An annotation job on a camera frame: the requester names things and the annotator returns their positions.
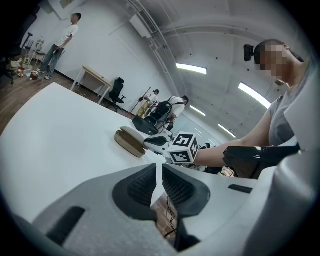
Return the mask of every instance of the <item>gray shirt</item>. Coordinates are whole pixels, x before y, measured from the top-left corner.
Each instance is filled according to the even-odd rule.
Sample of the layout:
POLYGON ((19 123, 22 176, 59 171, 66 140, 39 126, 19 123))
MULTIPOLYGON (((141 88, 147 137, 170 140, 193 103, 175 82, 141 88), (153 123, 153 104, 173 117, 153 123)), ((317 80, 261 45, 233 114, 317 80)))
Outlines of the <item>gray shirt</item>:
POLYGON ((305 87, 305 84, 308 82, 308 77, 313 74, 313 72, 316 72, 316 70, 316 61, 311 57, 309 66, 298 88, 291 93, 286 92, 271 104, 268 109, 272 118, 269 131, 270 146, 279 146, 290 140, 295 135, 285 118, 284 112, 305 87))

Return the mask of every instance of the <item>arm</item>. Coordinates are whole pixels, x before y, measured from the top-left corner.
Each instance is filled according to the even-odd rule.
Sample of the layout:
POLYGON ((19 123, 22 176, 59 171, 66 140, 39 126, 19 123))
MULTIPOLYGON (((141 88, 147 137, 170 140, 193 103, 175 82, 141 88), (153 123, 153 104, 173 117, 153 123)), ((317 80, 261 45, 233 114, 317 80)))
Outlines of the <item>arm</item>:
POLYGON ((223 145, 199 150, 194 160, 195 165, 208 167, 226 166, 223 158, 224 151, 229 146, 235 147, 267 147, 269 144, 269 130, 271 125, 271 114, 267 111, 256 127, 245 137, 235 139, 223 145))
POLYGON ((64 47, 67 45, 67 43, 69 43, 69 42, 71 41, 72 38, 73 38, 73 36, 70 35, 69 38, 68 38, 67 40, 65 40, 64 44, 61 45, 61 46, 59 46, 59 47, 57 48, 57 50, 61 50, 62 48, 64 48, 64 47))

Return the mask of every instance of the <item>white t-shirt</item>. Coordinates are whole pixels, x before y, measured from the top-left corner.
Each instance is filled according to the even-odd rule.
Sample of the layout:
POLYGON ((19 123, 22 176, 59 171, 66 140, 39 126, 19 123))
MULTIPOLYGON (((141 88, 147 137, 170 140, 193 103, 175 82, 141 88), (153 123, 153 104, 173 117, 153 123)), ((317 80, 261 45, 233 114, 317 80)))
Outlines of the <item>white t-shirt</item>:
POLYGON ((175 116, 178 118, 181 113, 185 110, 185 105, 184 104, 177 104, 177 105, 174 105, 176 103, 179 103, 179 102, 184 102, 182 98, 179 98, 179 97, 172 97, 170 100, 168 99, 167 101, 169 101, 169 103, 172 104, 172 110, 169 114, 169 117, 172 116, 172 114, 175 114, 175 116))
POLYGON ((62 46, 65 41, 72 35, 73 37, 78 32, 78 25, 70 25, 62 31, 61 37, 54 43, 56 46, 62 46))

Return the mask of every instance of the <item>tan object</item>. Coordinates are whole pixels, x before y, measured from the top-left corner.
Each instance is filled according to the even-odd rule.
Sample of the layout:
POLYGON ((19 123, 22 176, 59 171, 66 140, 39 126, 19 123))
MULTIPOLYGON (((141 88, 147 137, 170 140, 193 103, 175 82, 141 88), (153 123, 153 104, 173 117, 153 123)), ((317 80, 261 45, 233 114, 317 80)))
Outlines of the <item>tan object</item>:
POLYGON ((146 154, 143 144, 145 139, 130 127, 120 127, 120 129, 116 131, 114 140, 135 157, 143 157, 146 154))

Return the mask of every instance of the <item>white wall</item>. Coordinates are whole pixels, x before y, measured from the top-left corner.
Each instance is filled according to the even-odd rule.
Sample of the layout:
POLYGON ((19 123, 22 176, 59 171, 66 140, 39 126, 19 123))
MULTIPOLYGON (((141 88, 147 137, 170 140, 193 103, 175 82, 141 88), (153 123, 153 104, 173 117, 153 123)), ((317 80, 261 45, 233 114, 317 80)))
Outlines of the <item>white wall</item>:
MULTIPOLYGON (((112 84, 121 77, 124 79, 124 88, 120 96, 127 97, 121 107, 127 111, 131 111, 149 86, 152 91, 160 90, 159 100, 173 95, 174 90, 169 87, 157 59, 150 50, 149 41, 140 37, 129 23, 130 17, 116 1, 89 0, 80 7, 73 6, 70 13, 64 13, 65 20, 60 20, 55 12, 47 14, 41 9, 29 32, 33 33, 32 39, 35 41, 40 37, 44 38, 44 52, 50 49, 62 30, 70 24, 71 13, 82 14, 78 23, 79 31, 67 45, 56 70, 76 79, 82 66, 89 66, 112 84)), ((89 75, 84 78, 83 85, 96 93, 102 86, 89 75)))
POLYGON ((206 143, 205 141, 207 141, 207 139, 217 142, 218 145, 227 143, 234 139, 223 130, 220 130, 218 123, 208 124, 202 120, 203 118, 208 118, 207 116, 199 116, 198 114, 191 112, 188 108, 189 107, 187 106, 182 115, 177 118, 174 128, 172 129, 173 132, 188 132, 190 130, 190 132, 195 133, 197 132, 195 128, 197 128, 202 132, 202 138, 197 138, 199 142, 201 142, 200 144, 202 146, 204 146, 204 143, 206 143))

